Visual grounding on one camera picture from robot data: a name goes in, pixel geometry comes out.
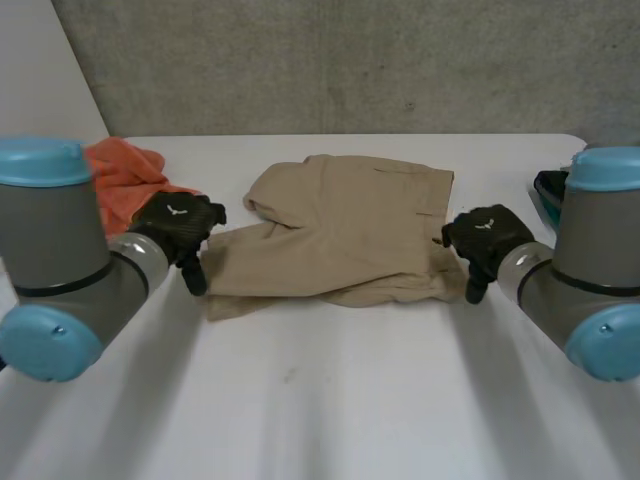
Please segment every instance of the white table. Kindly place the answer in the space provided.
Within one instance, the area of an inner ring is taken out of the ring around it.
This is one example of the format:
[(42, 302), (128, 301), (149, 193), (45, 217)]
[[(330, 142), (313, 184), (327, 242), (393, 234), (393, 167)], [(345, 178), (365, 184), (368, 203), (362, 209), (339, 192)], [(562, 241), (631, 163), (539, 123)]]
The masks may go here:
[[(176, 184), (224, 203), (231, 228), (257, 221), (241, 198), (270, 164), (364, 154), (452, 169), (450, 216), (501, 202), (549, 244), (527, 189), (584, 145), (564, 135), (131, 141), (164, 154)], [(637, 479), (639, 395), (637, 382), (602, 384), (573, 367), (495, 286), (476, 307), (291, 301), (209, 324), (175, 277), (77, 381), (0, 375), (0, 479)]]

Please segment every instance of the concrete wall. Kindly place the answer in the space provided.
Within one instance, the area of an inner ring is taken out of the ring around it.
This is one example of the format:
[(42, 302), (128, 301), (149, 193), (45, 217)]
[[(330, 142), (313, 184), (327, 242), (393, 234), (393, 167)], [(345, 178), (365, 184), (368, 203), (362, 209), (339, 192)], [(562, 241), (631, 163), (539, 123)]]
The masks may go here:
[(54, 0), (117, 135), (640, 139), (633, 0)]

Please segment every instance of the blue joint cap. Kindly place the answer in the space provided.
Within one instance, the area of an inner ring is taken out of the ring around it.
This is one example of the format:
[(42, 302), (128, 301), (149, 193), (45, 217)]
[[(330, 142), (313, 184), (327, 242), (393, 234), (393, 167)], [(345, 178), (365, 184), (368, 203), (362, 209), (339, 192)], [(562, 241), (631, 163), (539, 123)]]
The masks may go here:
[(577, 153), (566, 185), (589, 192), (640, 189), (640, 147), (592, 148)]
[(584, 320), (564, 349), (572, 363), (607, 382), (640, 375), (640, 304), (609, 307)]
[(93, 365), (103, 350), (89, 327), (56, 308), (17, 306), (0, 324), (0, 357), (36, 380), (73, 380)]
[(91, 180), (82, 146), (73, 140), (0, 138), (0, 185), (50, 188)]

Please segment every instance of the orange cloth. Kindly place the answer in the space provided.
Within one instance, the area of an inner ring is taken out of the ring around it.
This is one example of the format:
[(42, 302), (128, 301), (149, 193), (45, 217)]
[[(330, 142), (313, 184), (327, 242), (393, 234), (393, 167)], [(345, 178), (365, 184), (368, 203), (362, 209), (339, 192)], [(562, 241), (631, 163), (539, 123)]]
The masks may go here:
[(191, 192), (162, 174), (164, 157), (109, 137), (85, 149), (93, 169), (100, 217), (107, 235), (126, 231), (131, 217), (157, 192)]

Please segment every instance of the white wall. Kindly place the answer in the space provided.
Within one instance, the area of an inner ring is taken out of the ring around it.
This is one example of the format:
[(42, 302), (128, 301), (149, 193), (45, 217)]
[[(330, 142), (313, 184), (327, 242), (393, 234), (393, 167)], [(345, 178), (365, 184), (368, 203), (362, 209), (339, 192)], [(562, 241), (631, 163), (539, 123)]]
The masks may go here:
[(0, 135), (108, 135), (49, 0), (0, 0)]

